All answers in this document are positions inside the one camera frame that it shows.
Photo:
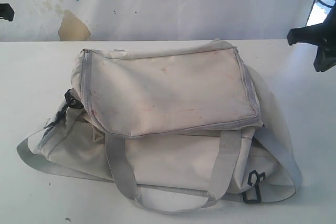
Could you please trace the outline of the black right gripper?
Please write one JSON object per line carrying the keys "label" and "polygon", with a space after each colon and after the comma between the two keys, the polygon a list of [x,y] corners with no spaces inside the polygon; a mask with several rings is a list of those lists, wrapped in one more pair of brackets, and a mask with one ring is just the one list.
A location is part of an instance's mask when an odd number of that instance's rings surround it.
{"label": "black right gripper", "polygon": [[335,18],[289,30],[288,45],[306,43],[318,46],[313,66],[316,72],[325,72],[335,66]]}

